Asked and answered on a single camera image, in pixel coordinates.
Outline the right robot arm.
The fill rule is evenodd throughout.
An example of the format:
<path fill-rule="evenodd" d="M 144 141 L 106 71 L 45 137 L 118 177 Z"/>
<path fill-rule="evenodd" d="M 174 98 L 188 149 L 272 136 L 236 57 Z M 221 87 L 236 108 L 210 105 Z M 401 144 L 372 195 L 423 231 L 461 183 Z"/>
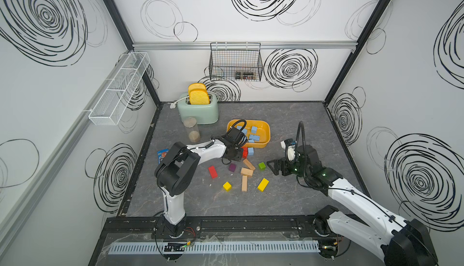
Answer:
<path fill-rule="evenodd" d="M 438 257 L 427 227 L 406 220 L 359 191 L 339 172 L 322 165 L 309 145 L 284 145 L 285 156 L 267 162 L 275 175 L 301 177 L 305 187 L 332 198 L 349 209 L 352 218 L 334 206 L 314 215 L 313 227 L 321 237 L 341 235 L 368 250 L 387 266 L 436 266 Z"/>

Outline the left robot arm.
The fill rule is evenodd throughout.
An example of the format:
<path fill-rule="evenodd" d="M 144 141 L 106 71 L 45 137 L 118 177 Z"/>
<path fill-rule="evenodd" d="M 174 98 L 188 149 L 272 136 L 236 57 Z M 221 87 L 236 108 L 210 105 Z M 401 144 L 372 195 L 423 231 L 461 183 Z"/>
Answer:
<path fill-rule="evenodd" d="M 157 185 L 163 192 L 162 220 L 168 234 L 177 238 L 186 227 L 184 192 L 192 182 L 199 165 L 213 159 L 242 160 L 244 149 L 222 139 L 211 139 L 196 145 L 177 142 L 155 170 Z"/>

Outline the blue long block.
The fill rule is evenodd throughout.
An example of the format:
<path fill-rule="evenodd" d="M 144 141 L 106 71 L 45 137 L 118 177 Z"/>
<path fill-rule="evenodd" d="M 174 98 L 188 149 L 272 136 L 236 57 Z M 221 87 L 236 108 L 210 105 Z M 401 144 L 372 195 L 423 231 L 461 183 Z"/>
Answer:
<path fill-rule="evenodd" d="M 261 138 L 257 135 L 250 135 L 250 139 L 259 142 Z"/>

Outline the yellow plastic tub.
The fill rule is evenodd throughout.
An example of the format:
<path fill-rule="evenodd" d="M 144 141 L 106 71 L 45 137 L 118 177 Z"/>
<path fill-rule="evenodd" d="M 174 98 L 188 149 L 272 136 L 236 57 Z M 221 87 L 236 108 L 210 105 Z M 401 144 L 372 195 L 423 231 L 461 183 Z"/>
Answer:
<path fill-rule="evenodd" d="M 270 126 L 267 122 L 265 121 L 258 121 L 258 120 L 247 120 L 246 129 L 248 130 L 248 133 L 246 135 L 247 139 L 250 139 L 250 135 L 257 135 L 261 139 L 260 141 L 255 141 L 254 144 L 251 143 L 246 143 L 243 147 L 247 148 L 264 148 L 268 145 L 270 139 L 271 139 L 271 133 L 270 133 Z M 229 121 L 227 124 L 227 131 L 231 128 L 231 126 L 238 121 L 238 119 L 233 119 Z M 251 132 L 251 127 L 257 127 L 257 133 L 253 134 Z"/>

